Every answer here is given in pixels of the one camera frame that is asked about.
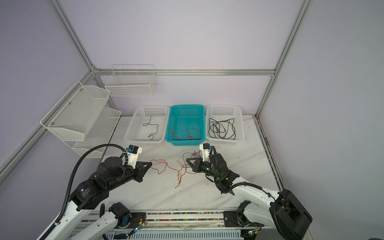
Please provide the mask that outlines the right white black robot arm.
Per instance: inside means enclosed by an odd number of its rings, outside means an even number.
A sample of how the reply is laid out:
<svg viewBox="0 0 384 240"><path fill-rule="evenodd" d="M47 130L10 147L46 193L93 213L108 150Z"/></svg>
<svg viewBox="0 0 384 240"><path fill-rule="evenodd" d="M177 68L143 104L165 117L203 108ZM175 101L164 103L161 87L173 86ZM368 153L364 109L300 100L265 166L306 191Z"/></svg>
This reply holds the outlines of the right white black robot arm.
<svg viewBox="0 0 384 240"><path fill-rule="evenodd" d="M253 184L230 170L223 156L210 144L200 145L202 156L186 159L194 173L203 173L221 194L239 196L244 201L236 209L236 223L253 223L274 228L285 240L301 240L313 218L289 190L273 191Z"/></svg>

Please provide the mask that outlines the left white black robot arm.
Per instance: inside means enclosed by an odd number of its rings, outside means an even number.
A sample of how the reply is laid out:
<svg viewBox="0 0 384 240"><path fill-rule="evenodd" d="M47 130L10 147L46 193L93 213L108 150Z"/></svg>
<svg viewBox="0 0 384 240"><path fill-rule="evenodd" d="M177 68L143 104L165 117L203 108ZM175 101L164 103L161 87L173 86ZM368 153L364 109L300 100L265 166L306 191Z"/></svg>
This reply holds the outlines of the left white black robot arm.
<svg viewBox="0 0 384 240"><path fill-rule="evenodd" d="M119 157L109 157L98 165L87 180L73 189L73 181L82 161L95 150L114 147L122 151ZM68 183L63 206L57 218L38 237L40 240L65 240L75 227L88 216L103 200L109 197L110 191L134 180L143 181L151 162L139 162L138 156L142 148L130 145L123 148L116 144L102 144L85 152L76 163ZM135 218L131 211L121 202L113 204L108 212L101 208L100 217L93 224L76 234L76 240L95 240L104 237L106 232L118 227L132 228L126 237L140 231L145 226L146 217Z"/></svg>

